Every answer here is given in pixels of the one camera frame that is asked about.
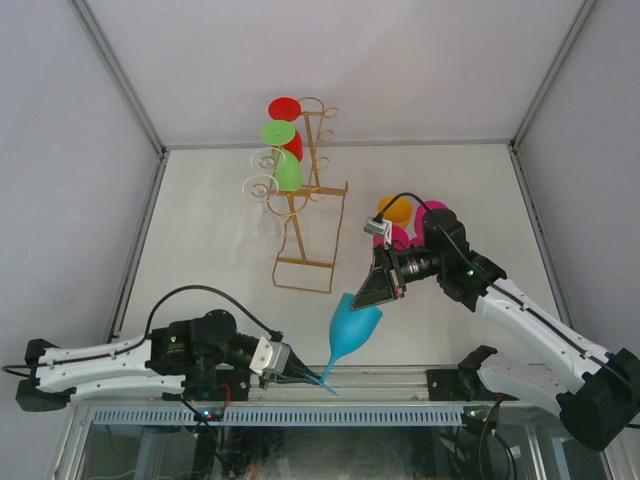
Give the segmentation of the cyan plastic wine glass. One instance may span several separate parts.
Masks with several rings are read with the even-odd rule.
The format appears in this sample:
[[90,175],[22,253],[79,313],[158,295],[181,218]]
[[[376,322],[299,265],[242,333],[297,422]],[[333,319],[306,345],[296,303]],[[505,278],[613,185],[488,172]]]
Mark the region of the cyan plastic wine glass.
[[341,358],[355,352],[369,340],[383,316],[375,306],[354,310],[354,299],[355,295],[351,293],[341,296],[329,325],[329,360],[321,377],[313,379],[314,383],[334,396],[338,393],[326,383],[333,367]]

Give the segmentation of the orange plastic wine glass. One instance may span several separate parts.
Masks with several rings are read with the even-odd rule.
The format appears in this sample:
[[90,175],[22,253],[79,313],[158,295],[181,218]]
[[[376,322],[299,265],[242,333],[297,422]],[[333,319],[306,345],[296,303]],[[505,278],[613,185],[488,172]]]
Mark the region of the orange plastic wine glass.
[[407,228],[412,217],[413,206],[405,197],[396,200],[383,214],[385,220],[403,229]]

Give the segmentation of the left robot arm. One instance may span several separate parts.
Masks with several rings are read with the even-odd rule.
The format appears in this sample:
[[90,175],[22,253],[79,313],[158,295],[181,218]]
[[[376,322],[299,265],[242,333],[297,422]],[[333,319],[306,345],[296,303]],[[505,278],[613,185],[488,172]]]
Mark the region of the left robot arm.
[[279,337],[253,337],[216,309],[131,340],[64,349],[29,341],[26,376],[16,390],[25,412],[49,412],[94,398],[160,398],[216,402],[248,396],[252,376],[271,383],[315,385],[320,377]]

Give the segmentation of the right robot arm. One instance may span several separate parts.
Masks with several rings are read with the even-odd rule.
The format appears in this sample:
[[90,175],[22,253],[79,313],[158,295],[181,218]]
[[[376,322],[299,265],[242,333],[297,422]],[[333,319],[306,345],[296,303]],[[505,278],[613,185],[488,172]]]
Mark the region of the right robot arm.
[[639,414],[639,359],[612,352],[540,308],[487,257],[469,247],[464,225],[448,209],[422,217],[424,243],[399,251],[376,246],[351,307],[402,298],[408,284],[433,277],[443,293],[510,333],[542,360],[515,361],[480,346],[458,367],[461,391],[480,399],[506,394],[559,418],[583,446],[604,451]]

